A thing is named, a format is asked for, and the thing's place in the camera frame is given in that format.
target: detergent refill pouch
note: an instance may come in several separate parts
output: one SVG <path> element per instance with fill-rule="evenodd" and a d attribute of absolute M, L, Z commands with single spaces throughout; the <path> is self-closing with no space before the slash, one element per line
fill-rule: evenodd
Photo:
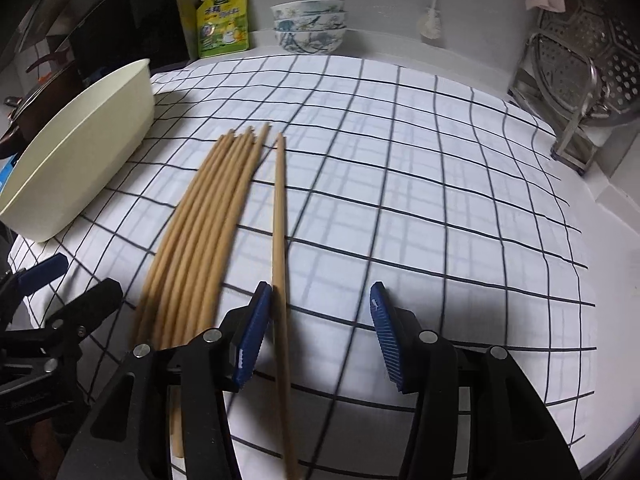
<path fill-rule="evenodd" d="M 197 19 L 200 57 L 249 48 L 246 0 L 204 0 Z"/>

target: stack of bowls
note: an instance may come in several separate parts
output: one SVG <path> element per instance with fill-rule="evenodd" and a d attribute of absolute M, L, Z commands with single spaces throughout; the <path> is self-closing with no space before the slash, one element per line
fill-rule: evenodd
<path fill-rule="evenodd" d="M 343 0 L 301 0 L 271 7 L 278 44 L 294 54 L 328 54 L 347 28 Z"/>

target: bowl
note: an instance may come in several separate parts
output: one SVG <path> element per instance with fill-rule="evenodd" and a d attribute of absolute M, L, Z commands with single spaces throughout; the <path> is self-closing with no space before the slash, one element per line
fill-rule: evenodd
<path fill-rule="evenodd" d="M 347 28 L 283 32 L 276 30 L 278 44 L 294 54 L 329 54 L 342 44 Z"/>
<path fill-rule="evenodd" d="M 29 240 L 48 240 L 106 186 L 153 121 L 149 60 L 95 82 L 31 141 L 0 192 L 0 221 Z"/>
<path fill-rule="evenodd" d="M 306 16 L 292 16 L 283 20 L 275 20 L 275 29 L 297 32 L 300 30 L 331 30 L 343 28 L 346 12 L 324 12 Z"/>
<path fill-rule="evenodd" d="M 300 0 L 271 7 L 274 20 L 342 10 L 344 10 L 344 0 Z"/>

